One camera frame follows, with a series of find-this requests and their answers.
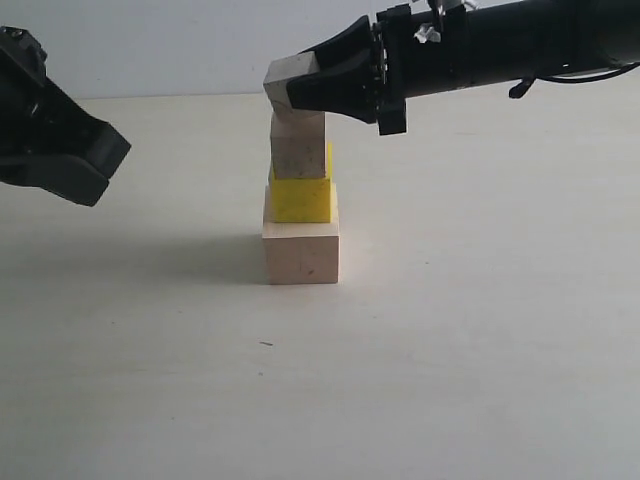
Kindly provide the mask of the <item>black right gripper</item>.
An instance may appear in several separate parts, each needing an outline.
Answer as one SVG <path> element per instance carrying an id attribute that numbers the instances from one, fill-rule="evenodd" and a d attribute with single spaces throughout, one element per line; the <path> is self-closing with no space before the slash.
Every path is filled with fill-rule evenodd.
<path id="1" fill-rule="evenodd" d="M 376 19 L 380 61 L 372 24 L 363 15 L 295 55 L 313 57 L 320 70 L 299 81 L 296 97 L 309 110 L 377 122 L 382 136 L 403 134 L 409 98 L 470 86 L 469 12 L 464 4 L 431 4 L 414 13 L 401 4 Z"/>

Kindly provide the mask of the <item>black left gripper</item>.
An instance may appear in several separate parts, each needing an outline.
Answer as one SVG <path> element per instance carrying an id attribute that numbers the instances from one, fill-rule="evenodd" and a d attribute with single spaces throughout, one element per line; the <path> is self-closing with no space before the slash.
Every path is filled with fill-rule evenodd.
<path id="1" fill-rule="evenodd" d="M 1 28 L 1 181 L 92 207 L 131 144 L 51 81 L 46 59 L 29 31 Z"/>

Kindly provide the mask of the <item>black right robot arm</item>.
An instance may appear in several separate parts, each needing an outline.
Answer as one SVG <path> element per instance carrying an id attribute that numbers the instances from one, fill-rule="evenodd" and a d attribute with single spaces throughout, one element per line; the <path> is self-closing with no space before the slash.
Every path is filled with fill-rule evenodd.
<path id="1" fill-rule="evenodd" d="M 402 134 L 410 98 L 510 82 L 510 98 L 520 99 L 537 81 L 600 81 L 637 68 L 639 4 L 431 1 L 423 12 L 400 4 L 309 51 L 319 69 L 288 80 L 294 109 Z"/>

